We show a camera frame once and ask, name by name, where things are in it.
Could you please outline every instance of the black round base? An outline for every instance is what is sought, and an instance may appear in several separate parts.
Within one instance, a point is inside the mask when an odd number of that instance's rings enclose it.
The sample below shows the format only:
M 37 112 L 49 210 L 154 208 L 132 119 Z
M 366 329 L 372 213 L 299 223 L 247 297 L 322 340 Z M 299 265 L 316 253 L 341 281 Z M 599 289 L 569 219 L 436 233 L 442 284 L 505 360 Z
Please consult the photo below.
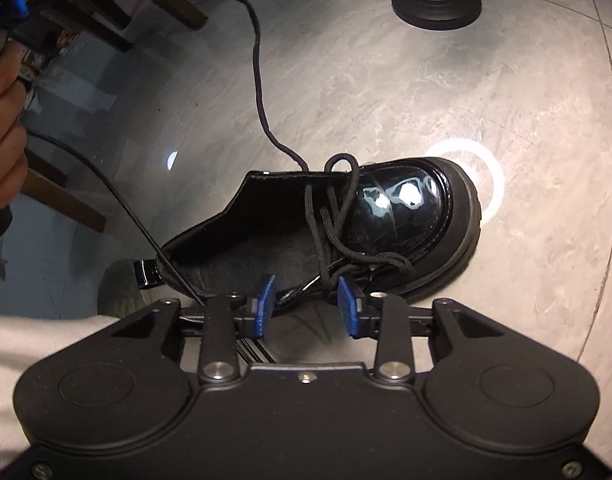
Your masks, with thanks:
M 392 0 L 395 14 L 415 27 L 455 30 L 481 14 L 481 0 Z

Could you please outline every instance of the black cable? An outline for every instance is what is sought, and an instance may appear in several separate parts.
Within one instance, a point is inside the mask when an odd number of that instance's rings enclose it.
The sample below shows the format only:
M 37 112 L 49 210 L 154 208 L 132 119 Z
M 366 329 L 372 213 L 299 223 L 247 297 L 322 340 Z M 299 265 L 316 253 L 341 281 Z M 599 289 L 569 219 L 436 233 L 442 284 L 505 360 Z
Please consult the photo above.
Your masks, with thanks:
M 242 340 L 236 342 L 237 353 L 244 360 L 244 363 L 246 363 L 247 365 L 254 363 L 255 359 L 250 357 L 250 355 L 248 355 L 248 352 L 246 352 L 246 349 L 240 346 L 241 341 Z
M 270 353 L 263 347 L 261 341 L 259 341 L 258 339 L 253 339 L 253 343 L 259 349 L 259 351 L 263 354 L 263 356 L 266 358 L 266 360 L 269 363 L 276 363 L 277 362 L 277 361 L 275 361 L 273 356 L 270 355 Z
M 159 244 L 152 237 L 148 229 L 146 229 L 145 225 L 142 224 L 141 220 L 139 220 L 138 216 L 135 214 L 132 208 L 123 199 L 119 191 L 117 191 L 116 187 L 113 186 L 110 180 L 105 176 L 105 174 L 103 174 L 99 170 L 99 168 L 97 168 L 92 162 L 90 162 L 90 160 L 88 160 L 84 155 L 79 153 L 77 150 L 75 150 L 74 148 L 71 148 L 70 146 L 61 142 L 60 140 L 55 139 L 54 137 L 44 135 L 44 134 L 39 134 L 31 130 L 28 130 L 28 135 L 30 135 L 31 137 L 36 137 L 37 139 L 44 140 L 44 142 L 53 144 L 54 146 L 57 146 L 58 148 L 64 150 L 65 152 L 70 153 L 70 155 L 74 156 L 74 158 L 76 158 L 86 168 L 92 171 L 97 176 L 97 178 L 102 181 L 103 185 L 106 188 L 108 188 L 108 191 L 110 191 L 114 195 L 114 197 L 117 199 L 117 202 L 119 202 L 119 204 L 124 209 L 124 211 L 128 214 L 130 219 L 133 222 L 135 222 L 135 224 L 141 231 L 141 234 L 143 234 L 146 240 L 148 240 L 148 243 L 155 250 L 155 253 L 157 253 L 157 256 L 162 261 L 162 263 L 167 267 L 168 270 L 170 270 L 170 272 L 172 272 L 173 276 L 179 281 L 179 283 L 181 283 L 185 287 L 185 289 L 191 295 L 193 300 L 195 300 L 200 305 L 205 305 L 205 302 L 201 299 L 199 294 L 197 294 L 197 292 L 193 289 L 192 285 L 188 283 L 188 281 L 179 273 L 179 271 L 175 269 L 175 266 L 173 266 L 173 264 L 170 263 L 170 260 L 168 260 L 167 256 L 164 254 L 164 251 L 161 249 L 161 247 L 159 247 Z
M 248 0 L 234 0 L 246 6 L 248 11 L 248 15 L 250 16 L 250 21 L 253 24 L 253 29 L 255 30 L 255 45 L 253 47 L 253 77 L 255 79 L 255 97 L 257 101 L 257 113 L 259 114 L 259 122 L 262 123 L 263 133 L 265 133 L 268 140 L 272 142 L 273 146 L 280 150 L 281 152 L 288 155 L 292 160 L 297 162 L 302 171 L 310 171 L 308 169 L 308 165 L 306 161 L 301 158 L 301 156 L 291 150 L 288 146 L 282 144 L 277 140 L 277 137 L 273 135 L 270 131 L 270 126 L 268 126 L 268 119 L 266 118 L 265 108 L 263 108 L 263 92 L 262 92 L 262 75 L 260 71 L 260 63 L 259 63 L 259 48 L 261 44 L 261 27 L 259 25 L 259 18 L 257 17 L 257 13 L 253 8 L 252 4 Z
M 245 338 L 241 338 L 238 343 L 241 344 L 241 346 L 243 346 L 246 351 L 252 356 L 253 361 L 255 363 L 262 363 L 262 359 L 259 357 L 259 355 L 257 355 L 257 352 L 255 352 L 255 350 L 253 350 L 253 348 L 250 346 L 250 343 L 247 341 L 247 339 Z

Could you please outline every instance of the hand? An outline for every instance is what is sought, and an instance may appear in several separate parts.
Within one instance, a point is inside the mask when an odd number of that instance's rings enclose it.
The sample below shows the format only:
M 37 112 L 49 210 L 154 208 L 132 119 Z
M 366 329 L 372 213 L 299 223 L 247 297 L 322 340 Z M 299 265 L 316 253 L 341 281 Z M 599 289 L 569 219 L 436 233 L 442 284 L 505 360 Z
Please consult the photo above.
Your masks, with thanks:
M 0 55 L 0 209 L 19 193 L 28 172 L 23 153 L 26 130 L 17 120 L 26 97 L 23 84 L 16 80 L 22 57 L 21 45 L 13 41 Z

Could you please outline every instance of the marble floor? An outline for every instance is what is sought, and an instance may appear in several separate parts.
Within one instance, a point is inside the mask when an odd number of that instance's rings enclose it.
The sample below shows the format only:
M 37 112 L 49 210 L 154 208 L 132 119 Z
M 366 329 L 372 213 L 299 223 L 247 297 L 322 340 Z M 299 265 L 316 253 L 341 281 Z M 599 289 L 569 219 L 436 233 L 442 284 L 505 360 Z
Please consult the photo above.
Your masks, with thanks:
M 244 8 L 192 1 L 210 17 L 198 32 L 142 2 L 128 54 L 79 37 L 24 117 L 91 156 L 162 242 L 220 211 L 246 171 L 296 169 L 259 126 Z M 588 443 L 612 465 L 612 0 L 483 0 L 453 32 L 406 25 L 390 0 L 250 1 L 271 127 L 311 168 L 428 153 L 470 174 L 481 240 L 441 294 L 586 365 L 602 391 Z M 99 235 L 17 199 L 0 312 L 89 316 L 110 263 L 152 252 L 93 176 L 33 145 L 109 224 Z M 321 304 L 271 332 L 282 360 L 374 352 Z

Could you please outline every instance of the shoe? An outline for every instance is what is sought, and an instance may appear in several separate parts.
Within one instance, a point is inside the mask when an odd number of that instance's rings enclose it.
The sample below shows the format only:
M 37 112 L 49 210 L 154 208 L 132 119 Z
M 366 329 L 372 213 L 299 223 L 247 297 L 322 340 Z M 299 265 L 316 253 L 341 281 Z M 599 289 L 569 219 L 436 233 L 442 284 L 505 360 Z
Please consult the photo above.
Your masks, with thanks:
M 332 171 L 339 160 L 352 170 Z M 247 173 L 224 211 L 163 251 L 206 298 L 249 294 L 261 276 L 275 274 L 275 311 L 281 313 L 299 299 L 334 301 L 342 273 L 365 293 L 426 296 L 465 269 L 480 221 L 477 189 L 450 160 L 403 158 L 359 167 L 342 153 L 323 172 Z M 164 283 L 187 294 L 160 260 L 156 264 Z
M 133 262 L 120 260 L 110 264 L 97 290 L 97 314 L 122 319 L 145 306 L 135 280 Z

